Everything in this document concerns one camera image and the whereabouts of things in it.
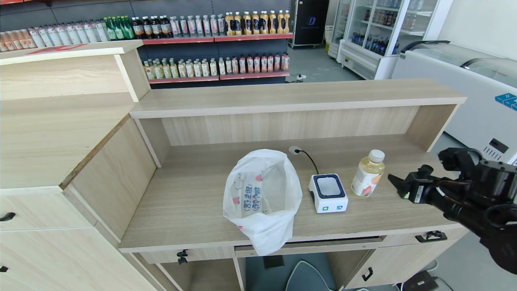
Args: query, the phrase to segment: bottle cap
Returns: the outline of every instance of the bottle cap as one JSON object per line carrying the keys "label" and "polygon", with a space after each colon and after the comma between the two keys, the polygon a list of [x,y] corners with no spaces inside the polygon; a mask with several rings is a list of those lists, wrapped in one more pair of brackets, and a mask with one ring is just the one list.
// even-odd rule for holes
{"label": "bottle cap", "polygon": [[371,150],[370,153],[368,154],[368,159],[370,159],[370,161],[378,164],[378,163],[384,161],[385,156],[386,155],[384,154],[383,151]]}

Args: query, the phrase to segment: floor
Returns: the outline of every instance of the floor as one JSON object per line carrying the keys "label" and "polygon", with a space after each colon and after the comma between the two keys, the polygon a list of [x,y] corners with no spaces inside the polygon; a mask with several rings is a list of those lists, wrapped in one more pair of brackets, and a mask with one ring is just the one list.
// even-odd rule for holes
{"label": "floor", "polygon": [[[328,82],[361,80],[348,69],[343,69],[331,59],[324,48],[289,48],[290,71],[306,75],[304,82]],[[463,147],[461,143],[443,134],[433,150],[437,154],[448,147]],[[247,290],[258,291],[328,291],[321,277],[307,265],[300,265],[293,274],[290,285],[287,279],[296,263],[304,259],[314,265],[322,274],[328,288],[336,290],[325,254],[304,254],[284,256],[284,267],[266,270],[261,257],[248,258],[246,266]],[[431,272],[449,283],[454,291],[470,290],[512,290],[517,286],[517,276],[498,267],[479,239],[469,233],[437,258],[439,267]],[[443,282],[437,280],[438,291],[449,291]],[[385,285],[369,287],[369,291],[396,291],[396,287]]]}

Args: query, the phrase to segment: juice bottle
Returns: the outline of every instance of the juice bottle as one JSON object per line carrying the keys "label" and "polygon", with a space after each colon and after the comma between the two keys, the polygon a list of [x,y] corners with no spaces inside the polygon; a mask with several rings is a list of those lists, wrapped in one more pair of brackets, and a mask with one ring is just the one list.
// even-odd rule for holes
{"label": "juice bottle", "polygon": [[260,33],[260,16],[257,14],[257,11],[253,12],[253,15],[251,16],[251,25],[253,34],[259,34]]}
{"label": "juice bottle", "polygon": [[226,13],[226,17],[224,18],[225,24],[224,24],[224,31],[226,31],[226,35],[235,35],[235,25],[234,25],[234,18],[233,15],[230,14],[231,12]]}
{"label": "juice bottle", "polygon": [[235,12],[235,18],[233,23],[235,35],[242,35],[242,17],[240,16],[240,12]]}
{"label": "juice bottle", "polygon": [[252,34],[250,13],[244,11],[244,34]]}
{"label": "juice bottle", "polygon": [[261,11],[260,19],[258,20],[258,26],[260,28],[260,34],[267,34],[269,32],[267,28],[268,16],[266,11]]}
{"label": "juice bottle", "polygon": [[269,27],[269,33],[277,33],[277,29],[278,29],[278,19],[277,19],[277,16],[275,15],[275,11],[274,10],[271,10],[271,14],[269,14],[269,22],[268,22],[268,27]]}
{"label": "juice bottle", "polygon": [[384,173],[384,152],[371,150],[367,157],[361,159],[354,180],[352,192],[360,197],[370,197]]}
{"label": "juice bottle", "polygon": [[285,23],[285,19],[284,19],[284,11],[283,10],[279,10],[278,11],[278,28],[277,28],[277,33],[284,33],[284,29],[282,28],[282,22]]}

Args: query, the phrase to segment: bottle label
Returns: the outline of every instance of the bottle label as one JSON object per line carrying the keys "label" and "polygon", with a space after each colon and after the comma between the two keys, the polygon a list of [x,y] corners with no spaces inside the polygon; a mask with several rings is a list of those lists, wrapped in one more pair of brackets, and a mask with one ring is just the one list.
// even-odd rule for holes
{"label": "bottle label", "polygon": [[352,191],[354,191],[354,193],[359,196],[369,197],[370,195],[372,195],[372,192],[373,190],[375,190],[375,187],[377,187],[377,184],[379,183],[379,180],[381,179],[382,175],[382,173],[367,173],[359,164],[354,180],[352,181]]}

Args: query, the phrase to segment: plastic bag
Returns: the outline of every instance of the plastic bag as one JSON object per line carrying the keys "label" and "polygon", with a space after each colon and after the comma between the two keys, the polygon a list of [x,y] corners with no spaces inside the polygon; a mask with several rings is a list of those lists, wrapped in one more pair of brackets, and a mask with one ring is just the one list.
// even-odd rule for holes
{"label": "plastic bag", "polygon": [[293,236],[301,196],[300,180],[287,155],[256,150],[240,159],[230,172],[223,216],[251,240],[259,256],[265,256]]}

